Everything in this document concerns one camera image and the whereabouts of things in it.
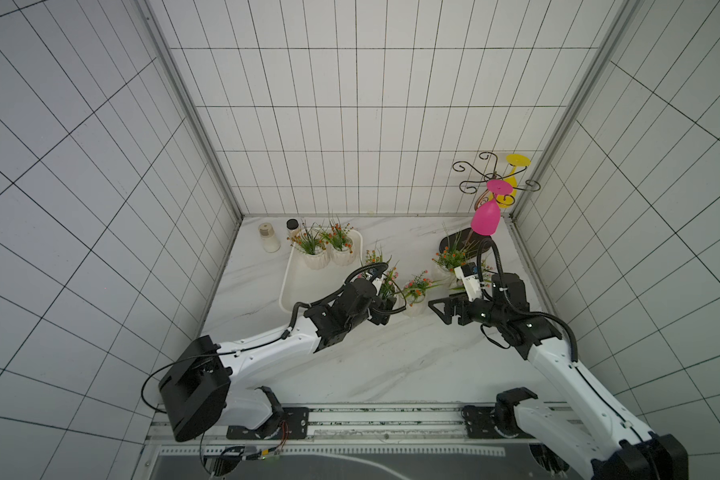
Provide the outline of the potted gypsophila red-orange front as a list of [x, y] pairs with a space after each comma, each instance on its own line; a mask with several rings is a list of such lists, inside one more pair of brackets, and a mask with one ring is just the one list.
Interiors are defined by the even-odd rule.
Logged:
[[353, 231], [354, 229], [349, 223], [330, 220], [322, 232], [322, 237], [331, 251], [331, 258], [339, 266], [349, 266], [355, 260]]

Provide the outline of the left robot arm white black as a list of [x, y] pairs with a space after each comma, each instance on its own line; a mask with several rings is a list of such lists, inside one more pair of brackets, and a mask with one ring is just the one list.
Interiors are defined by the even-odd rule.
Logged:
[[208, 335], [192, 341], [161, 368], [158, 382], [174, 440], [193, 440], [217, 422], [271, 435], [284, 413], [273, 390], [260, 383], [263, 372], [334, 346], [373, 313], [384, 315], [381, 284], [376, 275], [359, 275], [319, 301], [296, 303], [282, 329], [237, 341], [216, 343]]

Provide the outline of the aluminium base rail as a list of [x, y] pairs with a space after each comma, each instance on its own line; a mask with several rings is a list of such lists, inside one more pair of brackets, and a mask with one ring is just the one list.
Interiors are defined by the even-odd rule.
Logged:
[[[312, 404], [307, 419], [299, 418], [300, 426], [296, 435], [289, 433], [285, 448], [311, 445], [404, 445], [404, 444], [516, 444], [540, 443], [527, 434], [513, 439], [501, 437], [490, 428], [488, 438], [470, 438], [468, 423], [462, 415], [462, 403], [335, 403]], [[558, 413], [574, 426], [582, 426], [578, 416], [565, 403], [546, 402], [553, 412]], [[202, 439], [207, 449], [216, 446], [246, 445], [274, 447], [281, 441], [275, 434], [272, 439], [256, 438], [228, 439], [227, 425], [215, 425]], [[146, 438], [147, 446], [194, 448], [200, 440], [176, 442], [165, 415], [158, 414], [150, 426]]]

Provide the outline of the potted gypsophila small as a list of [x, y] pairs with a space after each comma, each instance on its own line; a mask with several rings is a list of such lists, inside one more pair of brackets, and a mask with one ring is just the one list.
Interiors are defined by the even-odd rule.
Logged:
[[405, 300], [404, 313], [408, 317], [416, 317], [423, 314], [427, 309], [427, 295], [430, 290], [438, 286], [428, 270], [424, 270], [410, 280], [403, 289]]

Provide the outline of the white storage tray box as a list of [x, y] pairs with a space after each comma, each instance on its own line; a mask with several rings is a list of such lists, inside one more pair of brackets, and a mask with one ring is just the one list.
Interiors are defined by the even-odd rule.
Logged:
[[355, 258], [346, 266], [330, 260], [324, 268], [313, 270], [306, 265], [302, 252], [296, 248], [291, 249], [279, 296], [279, 307], [283, 312], [290, 314], [293, 305], [298, 301], [312, 303], [327, 296], [338, 289], [352, 271], [361, 266], [363, 236], [353, 230], [350, 237], [355, 243]]

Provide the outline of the black metal glass rack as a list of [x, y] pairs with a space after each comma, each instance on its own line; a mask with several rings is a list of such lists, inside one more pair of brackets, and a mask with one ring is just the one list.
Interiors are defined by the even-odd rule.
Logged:
[[457, 249], [477, 253], [482, 241], [496, 233], [502, 212], [515, 204], [519, 194], [538, 192], [541, 189], [541, 184], [536, 180], [528, 179], [523, 185], [518, 181], [519, 175], [531, 166], [531, 160], [527, 156], [507, 154], [505, 160], [510, 170], [504, 174], [498, 172], [499, 156], [494, 152], [480, 152], [478, 159], [492, 160], [493, 169], [490, 172], [483, 172], [474, 164], [464, 160], [452, 164], [452, 170], [455, 172], [463, 173], [471, 170], [476, 173], [476, 179], [462, 180], [459, 183], [459, 190], [463, 194], [476, 195], [476, 198], [470, 226], [446, 235], [440, 241], [439, 255], [455, 252]]

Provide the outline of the potted gypsophila pink centre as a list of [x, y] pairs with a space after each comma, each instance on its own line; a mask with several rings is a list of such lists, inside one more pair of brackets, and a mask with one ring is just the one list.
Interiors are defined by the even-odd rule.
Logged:
[[396, 279], [398, 276], [395, 266], [390, 264], [391, 258], [384, 255], [381, 247], [374, 249], [368, 249], [364, 253], [363, 264], [373, 263], [387, 263], [386, 270], [381, 274], [379, 279], [381, 284], [379, 286], [378, 294], [382, 300], [395, 300], [395, 296], [398, 293], [398, 287]]

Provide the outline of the yellow wine glass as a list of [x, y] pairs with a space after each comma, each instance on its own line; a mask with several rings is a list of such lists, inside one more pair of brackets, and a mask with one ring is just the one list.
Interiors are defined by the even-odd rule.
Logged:
[[517, 175], [524, 172], [531, 164], [531, 160], [527, 156], [517, 153], [508, 154], [506, 161], [511, 166], [511, 169], [502, 176], [502, 179], [511, 185], [512, 189], [507, 195], [499, 195], [496, 197], [496, 201], [502, 209], [506, 209], [514, 203], [515, 193], [518, 187]]

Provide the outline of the potted gypsophila red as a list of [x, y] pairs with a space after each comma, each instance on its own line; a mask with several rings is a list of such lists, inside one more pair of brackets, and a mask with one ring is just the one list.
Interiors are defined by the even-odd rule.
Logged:
[[290, 243], [301, 253], [304, 263], [309, 269], [321, 270], [330, 262], [326, 242], [322, 237], [323, 227], [318, 224], [308, 226], [304, 222], [300, 223], [301, 230], [299, 234], [292, 237], [288, 236]]

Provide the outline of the potted gypsophila right back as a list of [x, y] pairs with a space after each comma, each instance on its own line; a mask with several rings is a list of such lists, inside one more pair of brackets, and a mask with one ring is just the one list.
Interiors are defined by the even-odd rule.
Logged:
[[455, 280], [455, 270], [474, 258], [478, 249], [477, 241], [470, 229], [467, 233], [458, 231], [447, 235], [433, 258], [433, 277], [436, 281], [450, 285]]

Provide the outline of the black-lid spice jar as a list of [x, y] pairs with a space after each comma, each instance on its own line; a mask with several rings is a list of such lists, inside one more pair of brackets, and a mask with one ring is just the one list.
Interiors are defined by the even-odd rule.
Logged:
[[299, 234], [301, 230], [301, 223], [296, 218], [291, 218], [286, 221], [286, 228], [288, 236], [292, 237]]

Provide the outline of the white-lid spice jar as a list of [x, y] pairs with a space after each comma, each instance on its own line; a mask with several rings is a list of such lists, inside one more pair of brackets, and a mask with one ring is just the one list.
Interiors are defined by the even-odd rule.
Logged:
[[261, 223], [258, 226], [258, 233], [262, 248], [265, 252], [274, 253], [281, 248], [281, 242], [275, 232], [274, 226], [271, 223]]

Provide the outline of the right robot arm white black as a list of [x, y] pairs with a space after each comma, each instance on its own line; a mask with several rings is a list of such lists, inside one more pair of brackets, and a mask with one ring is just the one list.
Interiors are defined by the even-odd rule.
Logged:
[[456, 270], [464, 292], [428, 305], [445, 324], [477, 322], [496, 329], [509, 347], [535, 367], [564, 397], [580, 426], [553, 411], [536, 393], [518, 387], [497, 395], [480, 415], [475, 406], [462, 413], [468, 435], [493, 429], [504, 438], [527, 434], [587, 479], [686, 479], [688, 453], [672, 435], [659, 435], [621, 404], [579, 361], [572, 341], [541, 313], [533, 313], [523, 282], [515, 274], [496, 274], [486, 294], [480, 275]]

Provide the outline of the pink wine glass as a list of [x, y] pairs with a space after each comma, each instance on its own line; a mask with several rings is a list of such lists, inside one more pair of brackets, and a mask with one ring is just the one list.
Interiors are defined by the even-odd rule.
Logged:
[[500, 179], [489, 180], [486, 183], [486, 191], [478, 200], [471, 221], [473, 232], [481, 236], [491, 236], [496, 232], [503, 210], [499, 207], [496, 197], [507, 195], [511, 189], [511, 185]]

